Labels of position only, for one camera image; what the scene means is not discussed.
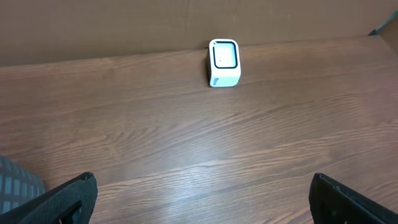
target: brown wood tabletop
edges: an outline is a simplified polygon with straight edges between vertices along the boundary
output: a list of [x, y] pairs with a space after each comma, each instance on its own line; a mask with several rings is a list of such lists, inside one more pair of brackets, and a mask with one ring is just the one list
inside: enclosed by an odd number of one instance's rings
[[310, 223], [323, 172], [398, 212], [398, 56], [378, 36], [0, 68], [0, 152], [48, 188], [91, 171], [91, 223]]

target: small white device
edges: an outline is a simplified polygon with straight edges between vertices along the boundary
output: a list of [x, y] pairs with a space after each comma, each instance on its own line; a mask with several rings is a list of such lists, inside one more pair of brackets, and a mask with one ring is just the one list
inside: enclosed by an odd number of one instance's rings
[[211, 87], [232, 87], [241, 78], [239, 47], [232, 39], [210, 41], [208, 73]]

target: gray ribbed container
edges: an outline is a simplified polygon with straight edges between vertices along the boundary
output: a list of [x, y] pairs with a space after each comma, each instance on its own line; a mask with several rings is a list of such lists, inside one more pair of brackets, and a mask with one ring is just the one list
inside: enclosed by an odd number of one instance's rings
[[0, 156], [0, 215], [45, 192], [43, 181]]

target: white cube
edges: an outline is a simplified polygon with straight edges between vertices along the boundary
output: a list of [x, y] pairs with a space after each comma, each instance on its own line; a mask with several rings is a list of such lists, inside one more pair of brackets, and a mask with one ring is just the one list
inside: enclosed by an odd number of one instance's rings
[[211, 87], [231, 87], [241, 78], [239, 47], [232, 39], [214, 39], [209, 44], [208, 72]]

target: wooden surface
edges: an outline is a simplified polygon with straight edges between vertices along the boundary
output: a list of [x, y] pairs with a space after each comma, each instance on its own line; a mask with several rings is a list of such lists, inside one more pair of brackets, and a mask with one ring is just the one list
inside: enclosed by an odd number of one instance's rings
[[378, 36], [0, 68], [1, 153], [49, 188], [92, 171], [91, 223], [310, 223], [315, 172], [398, 212], [398, 57]]

